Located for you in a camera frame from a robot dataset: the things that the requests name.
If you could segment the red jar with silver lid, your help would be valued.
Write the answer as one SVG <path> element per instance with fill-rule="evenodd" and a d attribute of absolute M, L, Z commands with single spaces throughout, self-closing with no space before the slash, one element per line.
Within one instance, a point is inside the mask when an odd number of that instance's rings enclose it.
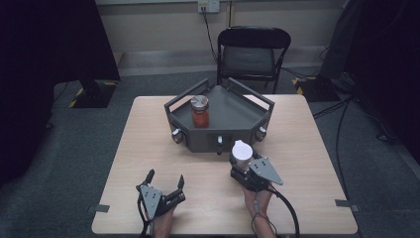
<path fill-rule="evenodd" d="M 196 128 L 209 126 L 209 100 L 204 95 L 195 95 L 190 99 L 192 109 L 192 121 Z"/>

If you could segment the dark grey corner rack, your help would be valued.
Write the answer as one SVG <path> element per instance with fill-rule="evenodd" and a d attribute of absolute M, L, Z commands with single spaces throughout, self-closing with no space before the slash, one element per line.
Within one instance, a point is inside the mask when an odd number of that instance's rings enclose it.
<path fill-rule="evenodd" d="M 209 99 L 209 126 L 196 128 L 190 99 Z M 233 78 L 226 84 L 203 79 L 164 105 L 171 133 L 179 128 L 183 144 L 192 153 L 217 153 L 217 137 L 223 136 L 223 152 L 230 152 L 237 140 L 253 145 L 259 127 L 267 130 L 274 102 Z"/>

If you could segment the person's left hand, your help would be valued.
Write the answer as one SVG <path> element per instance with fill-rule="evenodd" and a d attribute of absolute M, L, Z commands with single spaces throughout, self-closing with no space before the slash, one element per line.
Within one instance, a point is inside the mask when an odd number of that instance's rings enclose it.
<path fill-rule="evenodd" d="M 170 230 L 174 208 L 154 220 L 154 231 Z"/>

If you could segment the black folding chair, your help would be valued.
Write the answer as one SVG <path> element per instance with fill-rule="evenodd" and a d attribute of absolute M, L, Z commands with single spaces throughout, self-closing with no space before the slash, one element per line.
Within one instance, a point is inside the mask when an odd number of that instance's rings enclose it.
<path fill-rule="evenodd" d="M 217 39 L 217 83 L 224 78 L 273 82 L 276 93 L 279 75 L 291 44 L 290 35 L 279 28 L 235 26 Z"/>

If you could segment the grey tape strip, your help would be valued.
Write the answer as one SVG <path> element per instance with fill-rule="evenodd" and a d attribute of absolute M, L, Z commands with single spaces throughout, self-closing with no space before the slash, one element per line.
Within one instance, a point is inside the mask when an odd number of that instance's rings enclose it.
<path fill-rule="evenodd" d="M 338 207 L 350 208 L 352 212 L 359 212 L 360 208 L 356 204 L 352 204 L 350 201 L 345 199 L 335 199 L 335 204 Z"/>
<path fill-rule="evenodd" d="M 110 205 L 104 205 L 104 204 L 95 204 L 90 205 L 87 208 L 88 212 L 94 213 L 94 212 L 104 212 L 107 213 L 109 211 Z"/>

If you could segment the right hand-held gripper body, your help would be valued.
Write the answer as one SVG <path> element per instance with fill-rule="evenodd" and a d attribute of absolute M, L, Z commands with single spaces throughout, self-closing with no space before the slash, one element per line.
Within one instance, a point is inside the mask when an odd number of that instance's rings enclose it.
<path fill-rule="evenodd" d="M 237 166 L 237 172 L 231 173 L 231 177 L 244 188 L 254 192 L 266 190 L 272 183 L 283 185 L 283 180 L 267 157 L 255 161 L 251 159 L 246 171 Z"/>

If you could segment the white wall outlet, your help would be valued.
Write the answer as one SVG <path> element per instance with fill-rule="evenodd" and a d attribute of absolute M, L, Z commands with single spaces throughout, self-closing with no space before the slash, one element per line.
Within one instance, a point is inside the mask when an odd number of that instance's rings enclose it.
<path fill-rule="evenodd" d="M 219 13 L 220 0 L 198 0 L 197 7 L 199 13 Z"/>

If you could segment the person's right hand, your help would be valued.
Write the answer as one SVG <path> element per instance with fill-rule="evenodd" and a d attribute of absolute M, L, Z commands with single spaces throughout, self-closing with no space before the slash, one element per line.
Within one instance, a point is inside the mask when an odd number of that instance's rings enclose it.
<path fill-rule="evenodd" d="M 272 197 L 272 193 L 266 190 L 254 192 L 242 186 L 246 208 L 251 216 L 254 218 L 257 214 L 262 217 L 267 217 L 267 209 Z"/>

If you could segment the white-capped clear jar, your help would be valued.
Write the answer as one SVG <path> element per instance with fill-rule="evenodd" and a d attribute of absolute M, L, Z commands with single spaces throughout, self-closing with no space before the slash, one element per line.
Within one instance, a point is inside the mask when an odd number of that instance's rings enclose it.
<path fill-rule="evenodd" d="M 253 148 L 242 140 L 237 140 L 232 148 L 231 157 L 234 165 L 246 171 L 253 157 Z"/>

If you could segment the black stand base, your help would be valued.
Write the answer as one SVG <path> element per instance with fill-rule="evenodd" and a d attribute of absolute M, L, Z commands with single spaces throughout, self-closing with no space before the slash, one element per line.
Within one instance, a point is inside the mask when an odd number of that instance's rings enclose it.
<path fill-rule="evenodd" d="M 323 76 L 295 78 L 292 82 L 297 93 L 303 95 L 308 102 L 340 100 L 331 80 Z"/>
<path fill-rule="evenodd" d="M 107 108 L 117 85 L 114 81 L 99 81 L 92 89 L 80 88 L 69 108 Z"/>

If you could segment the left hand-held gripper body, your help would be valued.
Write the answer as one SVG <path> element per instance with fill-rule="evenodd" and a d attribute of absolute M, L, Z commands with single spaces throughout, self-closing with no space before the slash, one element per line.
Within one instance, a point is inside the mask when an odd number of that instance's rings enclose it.
<path fill-rule="evenodd" d="M 181 188 L 168 195 L 144 184 L 138 185 L 137 190 L 140 193 L 141 205 L 149 220 L 166 214 L 185 200 L 185 194 Z"/>

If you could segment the dark curtain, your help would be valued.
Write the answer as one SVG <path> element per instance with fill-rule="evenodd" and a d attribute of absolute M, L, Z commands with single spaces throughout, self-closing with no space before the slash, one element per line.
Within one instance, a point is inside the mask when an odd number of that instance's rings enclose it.
<path fill-rule="evenodd" d="M 58 83 L 119 78 L 95 0 L 0 0 L 0 188 L 31 165 Z"/>
<path fill-rule="evenodd" d="M 346 0 L 320 76 L 344 71 L 420 164 L 420 0 Z"/>

